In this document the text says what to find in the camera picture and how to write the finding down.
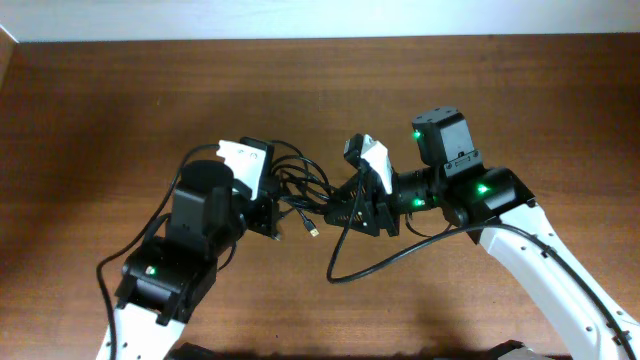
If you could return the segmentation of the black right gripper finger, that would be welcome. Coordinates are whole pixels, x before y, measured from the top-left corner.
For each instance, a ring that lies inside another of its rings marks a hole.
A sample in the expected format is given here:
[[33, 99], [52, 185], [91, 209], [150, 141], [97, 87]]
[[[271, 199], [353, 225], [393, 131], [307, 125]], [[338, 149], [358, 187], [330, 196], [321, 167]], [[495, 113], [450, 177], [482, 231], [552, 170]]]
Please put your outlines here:
[[324, 215], [327, 224], [345, 227], [368, 235], [375, 234], [374, 208], [370, 201], [360, 199], [332, 203]]
[[372, 187], [371, 181], [371, 172], [358, 172], [333, 192], [332, 199], [352, 200], [356, 197], [358, 191], [361, 192], [363, 197], [366, 197]]

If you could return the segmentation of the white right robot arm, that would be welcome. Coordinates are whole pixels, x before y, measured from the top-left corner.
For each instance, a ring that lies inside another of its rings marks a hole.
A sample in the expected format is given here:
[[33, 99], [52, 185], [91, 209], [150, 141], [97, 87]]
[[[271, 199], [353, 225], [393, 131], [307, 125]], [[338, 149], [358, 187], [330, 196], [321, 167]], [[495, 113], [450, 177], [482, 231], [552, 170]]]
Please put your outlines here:
[[560, 239], [535, 195], [508, 168], [487, 168], [468, 123], [442, 106], [412, 121], [424, 168], [396, 172], [388, 149], [368, 134], [346, 141], [343, 155], [355, 175], [336, 190], [324, 216], [345, 232], [370, 236], [399, 233], [410, 214], [441, 210], [443, 232], [353, 274], [373, 274], [436, 242], [466, 234], [517, 280], [575, 359], [636, 359], [639, 323], [590, 275]]

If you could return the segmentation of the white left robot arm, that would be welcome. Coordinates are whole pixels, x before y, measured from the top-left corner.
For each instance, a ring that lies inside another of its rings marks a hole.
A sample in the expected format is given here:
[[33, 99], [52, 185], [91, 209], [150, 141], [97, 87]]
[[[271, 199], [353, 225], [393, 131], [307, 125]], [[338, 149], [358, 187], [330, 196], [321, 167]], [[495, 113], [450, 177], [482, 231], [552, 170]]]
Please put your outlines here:
[[214, 285], [219, 258], [248, 231], [275, 236], [275, 204], [262, 187], [264, 159], [183, 164], [161, 211], [144, 226], [126, 258], [100, 359], [163, 359]]

